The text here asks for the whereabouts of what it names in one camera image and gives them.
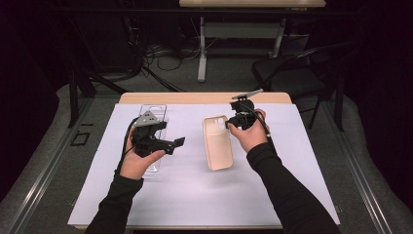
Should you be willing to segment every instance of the beige phone case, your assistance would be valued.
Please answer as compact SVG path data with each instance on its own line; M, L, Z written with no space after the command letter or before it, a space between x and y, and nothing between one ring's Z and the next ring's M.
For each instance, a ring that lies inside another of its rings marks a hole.
M234 163L230 133L225 128L227 120L225 115L219 115L206 117L203 121L206 157L213 171L230 168Z

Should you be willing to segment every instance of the table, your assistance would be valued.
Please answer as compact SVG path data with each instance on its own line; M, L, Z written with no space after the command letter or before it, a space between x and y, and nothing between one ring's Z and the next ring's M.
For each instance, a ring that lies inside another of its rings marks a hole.
M323 0L180 0L179 6L188 8L320 8L325 6ZM286 19L277 22L205 22L200 23L200 66L198 82L206 80L207 52L206 37L225 38L274 38L276 39L270 57L275 58L280 50Z
M68 224L86 228L92 221L120 159L118 155L125 134L122 129L126 130L131 118L139 113L141 104L151 103L168 105L166 139L186 139L173 155L162 159L157 173L144 175L144 185L133 199L128 229L282 228L262 181L250 168L235 138L232 137L234 165L226 170L209 170L206 153L200 146L204 144L202 118L218 113L231 117L234 111L229 102L238 94L122 95ZM260 93L251 100L255 107L265 109L268 116L272 116L267 124L271 129L278 129L273 139L284 165L319 198L338 224L337 213L304 125L289 96L285 93Z

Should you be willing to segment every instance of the hand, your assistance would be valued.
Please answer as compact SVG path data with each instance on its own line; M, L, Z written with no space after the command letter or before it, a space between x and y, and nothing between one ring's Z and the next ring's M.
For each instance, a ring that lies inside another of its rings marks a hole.
M265 112L263 110L256 109L255 111L258 112L258 115L261 115L262 120L265 120ZM259 120L255 120L247 130L239 130L233 124L228 124L228 128L231 134L240 141L241 147L246 153L256 145L268 142L264 128Z
M143 174L145 174L145 171L148 169L148 167L165 155L165 151L157 150L144 158L140 157L132 149L133 145L131 143L131 137L133 135L133 132L134 127L131 127L125 148L127 154L125 155L120 175L123 177L140 180Z

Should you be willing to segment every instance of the black sleeve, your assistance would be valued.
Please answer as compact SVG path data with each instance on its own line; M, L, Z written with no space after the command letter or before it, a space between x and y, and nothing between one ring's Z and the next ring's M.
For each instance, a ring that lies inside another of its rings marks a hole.
M282 165L270 144L255 146L246 158L261 176L285 233L340 233L324 206Z
M85 233L125 233L134 195L142 187L140 180L115 174L107 196L100 202L99 210Z

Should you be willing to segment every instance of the human arm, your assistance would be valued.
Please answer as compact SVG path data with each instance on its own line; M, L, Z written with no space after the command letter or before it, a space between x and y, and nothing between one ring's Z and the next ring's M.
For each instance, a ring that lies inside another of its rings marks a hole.
M141 158L134 153L131 136L128 135L120 168L115 171L107 196L99 203L99 209L85 233L124 233L131 211L134 195L143 185L143 174L155 161L165 155L164 150L155 151Z
M265 112L258 111L264 119ZM340 233L319 200L282 165L261 123L255 121L245 131L233 125L229 128L247 152L248 163L260 175L285 233Z

